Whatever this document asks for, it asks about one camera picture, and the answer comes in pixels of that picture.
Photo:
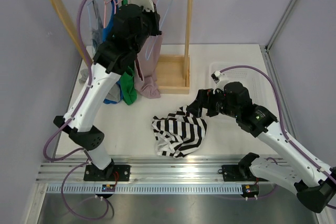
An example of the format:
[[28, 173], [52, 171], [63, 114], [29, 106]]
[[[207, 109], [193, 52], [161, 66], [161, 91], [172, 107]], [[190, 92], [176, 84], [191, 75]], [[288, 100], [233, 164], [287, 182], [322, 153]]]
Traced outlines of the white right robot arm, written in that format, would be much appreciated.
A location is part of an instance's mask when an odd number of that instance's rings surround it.
[[248, 153], [238, 163], [239, 176], [265, 179], [296, 195], [309, 210], [321, 213], [335, 196], [335, 168], [320, 161], [294, 138], [289, 137], [267, 108], [254, 104], [249, 91], [240, 82], [230, 82], [223, 89], [200, 89], [187, 112], [201, 117], [230, 116], [245, 132], [271, 147], [290, 165], [270, 163], [255, 153]]

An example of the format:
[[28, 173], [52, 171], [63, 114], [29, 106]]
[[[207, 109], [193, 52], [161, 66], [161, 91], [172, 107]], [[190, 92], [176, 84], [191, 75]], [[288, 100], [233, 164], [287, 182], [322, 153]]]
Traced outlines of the mauve pink tank top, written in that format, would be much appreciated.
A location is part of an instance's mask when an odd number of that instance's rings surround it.
[[160, 57], [163, 34], [150, 36], [135, 61], [134, 87], [139, 94], [148, 99], [161, 97], [159, 87], [156, 83], [156, 67]]

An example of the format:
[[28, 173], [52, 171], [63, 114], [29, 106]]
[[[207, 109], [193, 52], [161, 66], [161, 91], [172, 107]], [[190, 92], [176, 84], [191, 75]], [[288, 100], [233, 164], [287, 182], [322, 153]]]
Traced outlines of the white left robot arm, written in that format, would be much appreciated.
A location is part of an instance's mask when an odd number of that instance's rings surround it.
[[91, 75], [73, 107], [54, 124], [84, 148], [102, 181], [113, 176], [113, 161], [103, 146], [104, 134], [94, 126], [95, 117], [110, 89], [134, 63], [150, 36], [161, 35], [160, 15], [154, 7], [127, 4], [119, 8], [113, 26], [93, 57]]

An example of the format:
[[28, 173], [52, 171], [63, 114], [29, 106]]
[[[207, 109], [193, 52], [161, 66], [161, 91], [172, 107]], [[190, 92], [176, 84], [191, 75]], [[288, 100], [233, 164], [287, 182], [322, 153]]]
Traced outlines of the black white striped tank top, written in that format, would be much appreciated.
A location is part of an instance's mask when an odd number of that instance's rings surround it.
[[156, 155], [185, 158], [200, 148], [206, 135], [207, 123], [186, 109], [187, 106], [182, 106], [164, 118], [152, 118]]

